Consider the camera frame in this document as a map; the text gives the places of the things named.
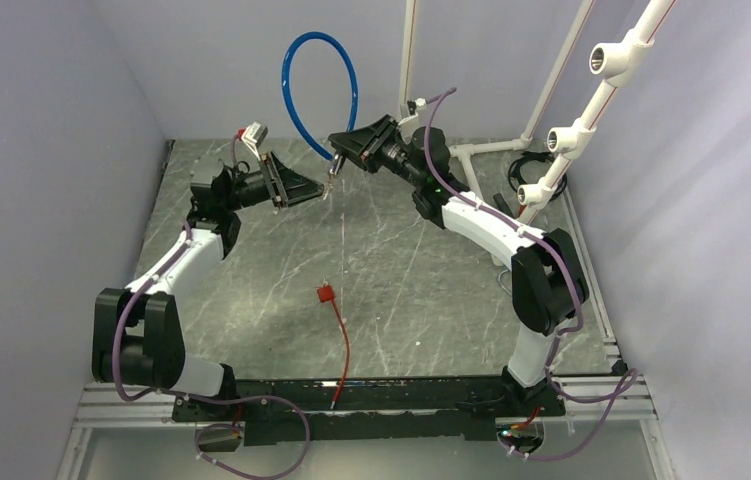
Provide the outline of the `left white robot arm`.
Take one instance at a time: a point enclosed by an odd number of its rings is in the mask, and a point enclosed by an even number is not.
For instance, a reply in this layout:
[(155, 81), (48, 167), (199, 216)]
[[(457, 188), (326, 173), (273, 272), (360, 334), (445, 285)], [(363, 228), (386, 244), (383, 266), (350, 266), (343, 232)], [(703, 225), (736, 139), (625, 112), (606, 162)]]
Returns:
[(273, 152), (233, 166), (198, 161), (190, 172), (190, 209), (174, 244), (143, 275), (96, 298), (91, 370), (119, 397), (135, 402), (155, 392), (197, 399), (215, 420), (238, 406), (233, 369), (188, 353), (178, 299), (233, 250), (240, 210), (269, 202), (286, 209), (324, 193), (320, 182), (284, 165)]

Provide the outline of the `blue cable lock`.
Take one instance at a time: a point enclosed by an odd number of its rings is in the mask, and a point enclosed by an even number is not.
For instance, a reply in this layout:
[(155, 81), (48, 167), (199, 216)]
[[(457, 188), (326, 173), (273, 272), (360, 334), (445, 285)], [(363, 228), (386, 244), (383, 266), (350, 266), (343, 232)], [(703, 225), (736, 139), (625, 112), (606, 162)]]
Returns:
[(335, 29), (294, 29), (284, 35), (279, 73), (282, 105), (293, 133), (318, 160), (322, 178), (335, 175), (327, 137), (353, 129), (359, 75), (352, 37)]

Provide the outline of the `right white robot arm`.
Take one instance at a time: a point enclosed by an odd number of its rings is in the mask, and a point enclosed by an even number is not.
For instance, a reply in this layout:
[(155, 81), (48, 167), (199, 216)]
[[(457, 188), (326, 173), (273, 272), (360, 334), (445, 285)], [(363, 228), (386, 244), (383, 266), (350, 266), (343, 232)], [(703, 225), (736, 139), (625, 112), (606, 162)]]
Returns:
[(443, 132), (420, 127), (404, 139), (399, 123), (386, 115), (366, 127), (327, 138), (334, 162), (351, 162), (367, 173), (385, 169), (413, 186), (419, 214), (488, 251), (509, 270), (512, 305), (520, 322), (515, 350), (503, 369), (502, 401), (525, 415), (549, 388), (552, 364), (564, 334), (584, 323), (589, 298), (572, 237), (562, 229), (545, 232), (511, 218), (470, 191), (450, 171)]

